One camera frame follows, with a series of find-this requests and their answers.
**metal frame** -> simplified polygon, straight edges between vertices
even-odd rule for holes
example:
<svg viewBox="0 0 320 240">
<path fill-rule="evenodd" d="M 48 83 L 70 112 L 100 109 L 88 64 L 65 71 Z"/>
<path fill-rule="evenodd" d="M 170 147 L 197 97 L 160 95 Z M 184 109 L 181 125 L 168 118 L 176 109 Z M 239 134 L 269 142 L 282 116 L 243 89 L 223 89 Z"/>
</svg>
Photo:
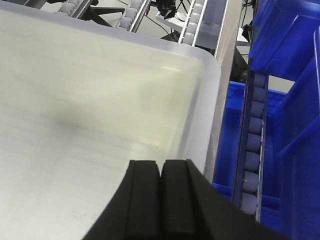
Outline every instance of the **metal frame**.
<svg viewBox="0 0 320 240">
<path fill-rule="evenodd" d="M 213 182 L 213 176 L 218 157 L 221 128 L 224 118 L 231 68 L 238 36 L 239 22 L 235 21 L 235 19 L 240 20 L 241 7 L 242 0 L 228 0 L 226 2 L 218 42 L 214 54 L 215 59 L 221 66 L 221 79 L 203 173 L 205 178 L 210 183 Z"/>
<path fill-rule="evenodd" d="M 144 0 L 135 19 L 133 20 L 133 23 L 131 27 L 129 28 L 129 32 L 135 33 L 137 32 L 139 25 L 147 12 L 148 7 L 150 6 L 151 0 Z"/>
</svg>

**translucent plastic bin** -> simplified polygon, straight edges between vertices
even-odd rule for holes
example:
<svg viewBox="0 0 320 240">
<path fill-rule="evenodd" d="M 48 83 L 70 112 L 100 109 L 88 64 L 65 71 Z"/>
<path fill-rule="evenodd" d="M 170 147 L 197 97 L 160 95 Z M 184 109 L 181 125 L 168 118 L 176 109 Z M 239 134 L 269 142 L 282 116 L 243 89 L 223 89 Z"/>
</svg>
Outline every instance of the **translucent plastic bin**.
<svg viewBox="0 0 320 240">
<path fill-rule="evenodd" d="M 131 159 L 204 171 L 211 54 L 5 1 L 0 23 L 1 240 L 82 239 Z"/>
<path fill-rule="evenodd" d="M 251 70 L 296 81 L 313 57 L 318 0 L 263 1 L 254 20 Z"/>
</svg>

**plastic tote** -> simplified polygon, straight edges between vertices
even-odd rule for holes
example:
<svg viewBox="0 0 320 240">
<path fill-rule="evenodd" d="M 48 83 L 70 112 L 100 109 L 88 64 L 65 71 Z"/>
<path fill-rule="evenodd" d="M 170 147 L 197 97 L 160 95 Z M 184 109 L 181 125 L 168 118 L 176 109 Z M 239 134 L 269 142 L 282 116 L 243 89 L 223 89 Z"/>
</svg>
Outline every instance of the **plastic tote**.
<svg viewBox="0 0 320 240">
<path fill-rule="evenodd" d="M 281 229 L 293 239 L 320 237 L 320 30 L 315 56 L 279 112 Z"/>
<path fill-rule="evenodd" d="M 81 240 L 132 159 L 204 171 L 211 54 L 6 1 L 0 36 L 1 240 Z"/>
<path fill-rule="evenodd" d="M 253 25 L 251 70 L 296 81 L 313 57 L 320 1 L 263 1 Z"/>
</svg>

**blue plastic bin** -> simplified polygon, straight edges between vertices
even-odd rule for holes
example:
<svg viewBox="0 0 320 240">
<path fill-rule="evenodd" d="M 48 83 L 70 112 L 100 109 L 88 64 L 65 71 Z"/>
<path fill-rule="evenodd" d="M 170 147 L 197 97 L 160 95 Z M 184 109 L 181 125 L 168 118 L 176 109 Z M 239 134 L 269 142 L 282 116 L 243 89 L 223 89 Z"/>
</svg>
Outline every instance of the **blue plastic bin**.
<svg viewBox="0 0 320 240">
<path fill-rule="evenodd" d="M 315 56 L 287 94 L 275 143 L 280 162 L 280 218 L 294 239 L 320 239 L 320 30 Z"/>
<path fill-rule="evenodd" d="M 289 93 L 268 92 L 261 222 L 294 240 L 320 239 L 320 29 L 313 39 L 313 58 Z M 243 96 L 244 84 L 231 82 L 213 180 L 228 199 Z"/>
<path fill-rule="evenodd" d="M 251 69 L 296 81 L 313 57 L 320 0 L 264 0 L 253 25 Z"/>
</svg>

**blue storage bin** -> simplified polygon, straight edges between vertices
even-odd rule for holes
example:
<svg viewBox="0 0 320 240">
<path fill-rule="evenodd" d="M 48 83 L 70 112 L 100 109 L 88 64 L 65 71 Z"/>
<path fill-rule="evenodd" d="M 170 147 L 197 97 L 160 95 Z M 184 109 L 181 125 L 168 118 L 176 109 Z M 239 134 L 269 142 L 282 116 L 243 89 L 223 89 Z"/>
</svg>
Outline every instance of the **blue storage bin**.
<svg viewBox="0 0 320 240">
<path fill-rule="evenodd" d="M 320 29 L 315 56 L 280 106 L 274 139 L 280 162 L 282 231 L 320 239 Z"/>
<path fill-rule="evenodd" d="M 319 0 L 264 0 L 253 22 L 251 70 L 296 81 L 313 57 Z"/>
</svg>

